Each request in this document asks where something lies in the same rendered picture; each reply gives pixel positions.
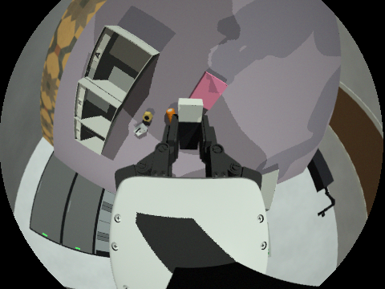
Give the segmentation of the orange aa battery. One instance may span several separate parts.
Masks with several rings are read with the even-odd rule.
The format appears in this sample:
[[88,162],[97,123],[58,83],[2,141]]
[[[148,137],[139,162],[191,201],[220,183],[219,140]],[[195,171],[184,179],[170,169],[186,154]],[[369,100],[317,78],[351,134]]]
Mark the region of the orange aa battery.
[[175,113],[175,110],[174,110],[174,108],[169,108],[169,109],[166,111],[166,113],[167,113],[169,122],[170,122],[170,124],[171,124],[172,114],[176,114],[176,113]]

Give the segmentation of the brass hex nut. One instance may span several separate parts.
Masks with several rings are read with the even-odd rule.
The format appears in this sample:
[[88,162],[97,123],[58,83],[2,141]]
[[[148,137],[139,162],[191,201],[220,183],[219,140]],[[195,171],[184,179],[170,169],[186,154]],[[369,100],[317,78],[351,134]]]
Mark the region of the brass hex nut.
[[145,112],[142,117],[143,117],[144,121],[150,121],[152,119],[153,115],[150,112]]

